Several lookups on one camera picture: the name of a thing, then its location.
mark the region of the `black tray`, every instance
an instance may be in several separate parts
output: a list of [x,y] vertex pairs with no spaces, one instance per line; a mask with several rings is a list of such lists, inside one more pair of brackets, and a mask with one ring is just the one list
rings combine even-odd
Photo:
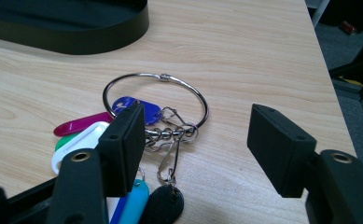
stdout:
[[123,48],[148,25],[147,0],[0,0],[0,39],[65,54]]

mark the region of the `light wood surface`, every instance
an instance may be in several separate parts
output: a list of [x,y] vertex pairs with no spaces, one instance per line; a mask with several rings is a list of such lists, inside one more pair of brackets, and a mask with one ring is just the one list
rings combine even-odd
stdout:
[[[176,172],[185,197],[179,223],[307,223],[305,199],[283,199],[246,146],[252,104],[273,107],[317,140],[355,155],[302,0],[148,2],[150,27],[116,51],[63,55],[0,40],[0,186],[13,196],[54,173],[50,160],[63,122],[105,111],[113,78],[167,73],[198,89],[210,107],[199,138],[183,145]],[[131,95],[176,108],[188,121],[199,101],[175,85],[125,80]],[[145,153],[153,191],[163,153]]]

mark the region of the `wooden table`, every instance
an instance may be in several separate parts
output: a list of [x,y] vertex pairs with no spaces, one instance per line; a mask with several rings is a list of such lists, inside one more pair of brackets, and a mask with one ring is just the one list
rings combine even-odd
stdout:
[[[148,5],[147,33],[108,53],[63,55],[0,40],[0,186],[7,196],[55,176],[53,129],[105,111],[102,91],[111,79],[167,73],[198,89],[211,112],[180,152],[176,178],[186,205],[179,223],[307,223],[304,198],[281,198],[246,146],[251,105],[261,104],[311,134],[317,152],[355,155],[304,1]],[[197,98],[175,85],[136,78],[111,94],[174,107],[191,122],[202,115]],[[145,153],[141,162],[151,191],[160,185],[162,155]]]

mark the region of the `silver ring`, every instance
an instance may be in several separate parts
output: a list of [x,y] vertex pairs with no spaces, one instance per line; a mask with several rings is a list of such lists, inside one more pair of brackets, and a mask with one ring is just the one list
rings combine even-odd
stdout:
[[193,92],[200,99],[202,106],[204,108],[204,116],[203,116],[202,120],[198,124],[196,124],[196,127],[200,128],[206,122],[206,120],[208,118],[208,114],[209,114],[209,109],[208,109],[207,102],[204,100],[204,97],[201,95],[200,92],[198,92],[198,90],[196,90],[191,85],[189,85],[187,82],[185,82],[179,78],[172,77],[167,74],[158,75],[158,74],[151,74],[151,73],[133,73],[133,74],[124,75],[124,76],[113,79],[105,86],[105,89],[103,91],[103,103],[105,105],[106,111],[109,113],[109,115],[113,119],[117,117],[117,114],[111,108],[111,105],[108,103],[108,97],[107,97],[108,92],[115,85],[115,83],[117,83],[120,80],[127,78],[127,77],[154,77],[158,81],[174,83],[176,85],[179,85],[179,86],[182,86],[182,87],[188,89],[189,91]]

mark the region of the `gray carpet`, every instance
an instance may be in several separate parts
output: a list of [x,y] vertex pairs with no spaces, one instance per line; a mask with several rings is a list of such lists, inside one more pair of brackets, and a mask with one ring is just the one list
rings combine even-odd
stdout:
[[[363,47],[363,32],[348,35],[339,27],[318,23],[315,33],[328,70],[350,63]],[[358,96],[361,87],[338,80],[333,83],[356,154],[363,162],[363,105]]]

